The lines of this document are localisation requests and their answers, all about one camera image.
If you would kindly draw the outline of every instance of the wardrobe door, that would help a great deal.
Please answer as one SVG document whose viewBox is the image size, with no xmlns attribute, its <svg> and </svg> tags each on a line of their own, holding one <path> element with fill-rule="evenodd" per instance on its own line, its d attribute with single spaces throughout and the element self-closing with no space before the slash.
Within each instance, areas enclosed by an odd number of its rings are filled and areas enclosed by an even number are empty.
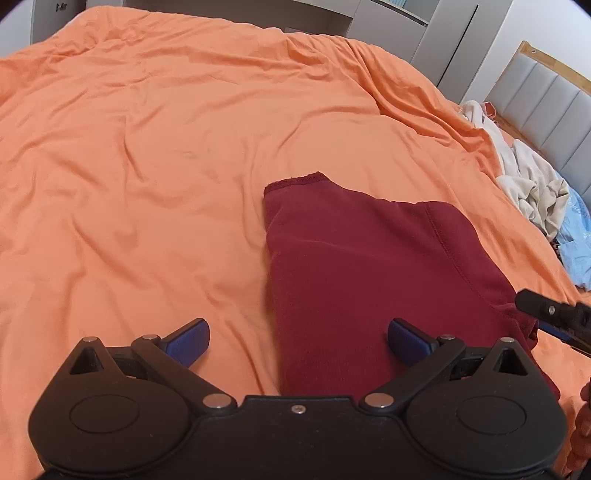
<svg viewBox="0 0 591 480">
<path fill-rule="evenodd" d="M 425 23 L 388 4 L 361 0 L 347 36 L 410 61 L 425 33 Z"/>
</svg>

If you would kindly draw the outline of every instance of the stitched seam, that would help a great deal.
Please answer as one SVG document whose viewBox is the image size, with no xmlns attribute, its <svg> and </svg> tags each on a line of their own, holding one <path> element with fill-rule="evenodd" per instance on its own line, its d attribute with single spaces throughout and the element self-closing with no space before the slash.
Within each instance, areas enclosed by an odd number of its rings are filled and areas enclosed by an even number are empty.
<svg viewBox="0 0 591 480">
<path fill-rule="evenodd" d="M 315 173 L 311 173 L 304 177 L 293 177 L 291 179 L 284 179 L 279 181 L 274 181 L 265 187 L 265 191 L 263 192 L 263 196 L 267 193 L 272 192 L 273 190 L 282 189 L 283 187 L 289 187 L 291 185 L 308 185 L 310 183 L 316 183 L 318 181 L 330 181 L 329 178 L 324 175 L 323 173 L 317 171 Z"/>
<path fill-rule="evenodd" d="M 462 271 L 462 269 L 459 267 L 459 265 L 457 264 L 457 261 L 454 257 L 454 255 L 452 254 L 452 252 L 446 247 L 445 243 L 443 242 L 443 239 L 441 238 L 441 235 L 439 234 L 439 230 L 437 229 L 437 226 L 435 225 L 435 221 L 433 220 L 433 217 L 431 216 L 431 212 L 429 207 L 423 203 L 423 208 L 425 209 L 425 213 L 427 214 L 427 218 L 429 219 L 429 223 L 431 224 L 431 227 L 433 228 L 433 232 L 435 233 L 435 236 L 437 237 L 437 240 L 439 241 L 439 244 L 441 245 L 441 247 L 443 248 L 443 251 L 446 253 L 447 258 L 452 262 L 454 268 L 456 269 L 458 275 L 460 275 L 464 282 L 466 282 L 466 284 L 468 285 L 468 287 L 470 288 L 470 290 L 472 290 L 472 292 L 474 293 L 474 295 L 476 295 L 476 297 L 478 297 L 487 307 L 489 307 L 496 316 L 503 318 L 503 319 L 507 319 L 510 320 L 512 322 L 517 322 L 514 318 L 509 317 L 508 315 L 499 312 L 496 307 L 494 307 L 493 305 L 491 305 L 481 294 L 480 292 L 478 292 L 474 286 L 472 285 L 472 283 L 467 279 L 467 277 L 464 275 L 464 272 Z"/>
</svg>

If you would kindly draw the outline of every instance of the metal rivet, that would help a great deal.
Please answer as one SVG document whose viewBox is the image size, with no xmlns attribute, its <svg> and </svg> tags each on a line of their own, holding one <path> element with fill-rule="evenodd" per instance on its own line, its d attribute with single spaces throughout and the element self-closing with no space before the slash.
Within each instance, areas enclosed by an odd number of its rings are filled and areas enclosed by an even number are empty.
<svg viewBox="0 0 591 480">
<path fill-rule="evenodd" d="M 210 393 L 203 397 L 203 405 L 208 408 L 226 408 L 232 403 L 232 397 L 225 393 Z"/>
<path fill-rule="evenodd" d="M 365 397 L 365 403 L 374 408 L 386 408 L 394 403 L 394 397 L 387 393 L 370 393 Z"/>
<path fill-rule="evenodd" d="M 303 413 L 306 413 L 306 407 L 303 405 L 293 405 L 291 408 L 291 411 L 293 413 L 297 413 L 298 415 L 301 415 Z"/>
</svg>

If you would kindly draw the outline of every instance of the bed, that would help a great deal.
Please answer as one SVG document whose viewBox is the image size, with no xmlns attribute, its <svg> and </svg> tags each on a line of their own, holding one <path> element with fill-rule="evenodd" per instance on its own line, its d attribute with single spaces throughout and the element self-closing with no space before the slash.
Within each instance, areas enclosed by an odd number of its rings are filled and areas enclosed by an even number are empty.
<svg viewBox="0 0 591 480">
<path fill-rule="evenodd" d="M 451 203 L 516 290 L 581 299 L 497 187 L 487 134 L 408 63 L 357 41 L 93 8 L 0 60 L 0 152 L 6 478 L 41 471 L 28 416 L 83 336 L 129 345 L 204 317 L 212 342 L 192 369 L 237 399 L 279 393 L 262 208 L 273 181 L 322 171 L 373 197 Z M 572 425 L 591 359 L 543 332 L 533 354 Z"/>
</svg>

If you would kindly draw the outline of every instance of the folded fabric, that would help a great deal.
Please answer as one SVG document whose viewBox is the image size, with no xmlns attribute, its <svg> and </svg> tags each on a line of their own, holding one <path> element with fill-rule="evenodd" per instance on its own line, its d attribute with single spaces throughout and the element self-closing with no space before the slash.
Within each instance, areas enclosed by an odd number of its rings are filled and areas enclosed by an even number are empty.
<svg viewBox="0 0 591 480">
<path fill-rule="evenodd" d="M 565 270 L 575 285 L 591 290 L 591 216 L 580 195 L 569 186 L 564 221 L 556 240 Z"/>
<path fill-rule="evenodd" d="M 389 381 L 404 369 L 385 339 L 395 317 L 472 346 L 535 345 L 537 321 L 454 206 L 379 200 L 321 173 L 270 184 L 264 204 L 284 395 L 359 398 Z"/>
</svg>

